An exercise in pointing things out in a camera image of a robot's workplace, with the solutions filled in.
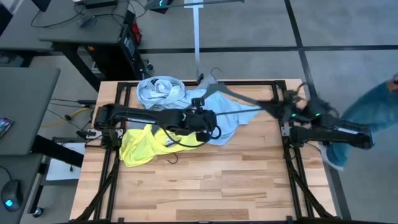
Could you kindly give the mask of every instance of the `wooden tabletop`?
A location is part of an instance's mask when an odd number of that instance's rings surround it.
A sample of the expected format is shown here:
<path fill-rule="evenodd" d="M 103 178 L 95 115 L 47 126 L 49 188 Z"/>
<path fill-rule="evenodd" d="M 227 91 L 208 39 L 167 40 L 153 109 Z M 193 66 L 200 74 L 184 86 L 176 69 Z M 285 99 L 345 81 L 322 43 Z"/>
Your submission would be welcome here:
<path fill-rule="evenodd" d="M 287 88 L 294 90 L 302 82 L 285 81 Z M 97 107 L 114 103 L 117 84 L 101 83 Z M 268 86 L 228 88 L 257 100 L 272 98 Z M 133 88 L 129 106 L 142 108 L 135 93 Z M 320 153 L 309 146 L 301 152 L 310 190 L 328 212 L 335 214 Z M 172 154 L 157 156 L 138 167 L 126 167 L 121 162 L 114 222 L 119 217 L 126 222 L 182 222 L 273 221 L 295 216 L 279 125 L 265 111 L 248 125 L 239 126 L 225 146 L 206 144 L 177 154 L 176 164 L 167 162 L 175 159 Z M 103 157 L 102 149 L 87 148 L 70 218 L 79 216 L 97 193 Z M 303 195 L 298 191 L 305 215 Z M 104 196 L 101 217 L 107 200 L 108 194 Z"/>

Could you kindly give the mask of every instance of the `black desk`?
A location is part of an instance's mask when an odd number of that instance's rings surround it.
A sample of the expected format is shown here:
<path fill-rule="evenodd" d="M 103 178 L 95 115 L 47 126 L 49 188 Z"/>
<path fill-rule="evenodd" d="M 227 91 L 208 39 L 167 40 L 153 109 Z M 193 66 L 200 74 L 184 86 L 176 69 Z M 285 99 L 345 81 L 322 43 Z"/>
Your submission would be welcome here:
<path fill-rule="evenodd" d="M 39 9 L 32 1 L 24 1 L 0 36 L 0 50 L 51 51 L 52 43 L 39 40 L 39 29 L 30 22 Z"/>
<path fill-rule="evenodd" d="M 15 212 L 8 212 L 3 205 L 0 205 L 1 223 L 18 224 L 24 212 L 30 191 L 34 184 L 37 172 L 39 170 L 43 156 L 40 154 L 31 154 L 27 156 L 6 156 L 0 157 L 0 165 L 7 168 L 13 179 L 21 182 L 24 201 L 22 207 Z M 0 188 L 9 180 L 9 177 L 3 169 L 0 170 Z"/>
<path fill-rule="evenodd" d="M 40 29 L 39 39 L 51 41 L 55 49 L 60 50 L 71 63 L 79 70 L 88 83 L 98 91 L 100 80 L 91 72 L 91 69 L 77 54 L 79 46 L 84 47 L 96 62 L 105 80 L 141 80 L 138 76 L 140 69 L 145 69 L 141 57 L 136 50 L 125 48 L 125 44 L 132 37 L 129 29 L 122 26 L 126 17 L 128 1 L 119 0 L 117 6 L 85 9 L 76 6 L 71 0 L 52 0 L 48 9 L 40 13 L 35 20 L 35 25 L 44 26 L 58 21 L 64 21 L 77 15 L 77 12 L 89 15 L 107 14 L 96 17 L 96 24 L 91 27 L 81 28 L 77 24 L 83 15 L 77 16 L 69 22 L 57 26 Z"/>
<path fill-rule="evenodd" d="M 0 68 L 0 115 L 14 120 L 0 139 L 0 156 L 40 153 L 81 166 L 83 155 L 37 135 L 59 74 L 56 68 Z"/>

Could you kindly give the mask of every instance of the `table leg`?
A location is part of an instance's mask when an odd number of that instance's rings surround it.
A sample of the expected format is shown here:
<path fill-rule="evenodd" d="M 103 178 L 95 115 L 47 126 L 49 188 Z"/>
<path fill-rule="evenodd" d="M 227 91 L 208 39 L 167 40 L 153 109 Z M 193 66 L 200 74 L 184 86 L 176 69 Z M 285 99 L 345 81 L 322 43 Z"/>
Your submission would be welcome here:
<path fill-rule="evenodd" d="M 35 142 L 33 143 L 32 153 L 41 153 L 77 167 L 81 167 L 84 158 L 82 154 L 39 135 L 36 136 Z"/>
<path fill-rule="evenodd" d="M 78 44 L 55 44 L 55 48 L 60 50 L 66 56 L 66 58 L 69 59 L 69 61 L 77 68 L 81 75 L 83 75 L 83 77 L 96 91 L 99 91 L 101 82 L 77 54 L 78 47 Z"/>

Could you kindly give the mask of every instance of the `yellow cable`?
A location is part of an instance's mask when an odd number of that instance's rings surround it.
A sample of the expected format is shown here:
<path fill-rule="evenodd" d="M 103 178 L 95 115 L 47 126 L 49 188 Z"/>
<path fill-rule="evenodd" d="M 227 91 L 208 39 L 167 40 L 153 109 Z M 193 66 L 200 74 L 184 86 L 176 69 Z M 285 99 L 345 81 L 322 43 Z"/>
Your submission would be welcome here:
<path fill-rule="evenodd" d="M 86 110 L 89 110 L 89 109 L 90 109 L 90 108 L 83 108 L 83 109 L 77 110 L 77 111 L 71 113 L 69 116 L 70 116 L 71 118 L 73 118 L 74 116 L 76 116 L 76 114 L 81 113 L 81 112 L 86 111 Z M 57 126 L 57 125 L 59 125 L 59 124 L 62 124 L 63 122 L 65 122 L 64 119 L 62 119 L 62 120 L 60 120 L 60 121 L 57 121 L 57 122 L 55 122 L 55 123 L 52 123 L 52 124 L 42 125 L 41 128 L 52 128 L 52 127 L 55 127 L 55 126 Z"/>

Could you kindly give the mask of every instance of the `person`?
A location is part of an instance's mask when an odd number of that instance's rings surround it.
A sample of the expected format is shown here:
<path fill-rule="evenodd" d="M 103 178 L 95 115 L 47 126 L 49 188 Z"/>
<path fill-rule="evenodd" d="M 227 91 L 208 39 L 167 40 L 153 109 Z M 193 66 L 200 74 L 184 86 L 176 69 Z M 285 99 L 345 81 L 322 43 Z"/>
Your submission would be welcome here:
<path fill-rule="evenodd" d="M 392 80 L 383 82 L 357 99 L 341 119 L 367 124 L 373 134 L 398 123 L 398 73 Z M 352 146 L 349 144 L 334 143 L 321 153 L 329 165 L 343 170 L 350 150 Z"/>

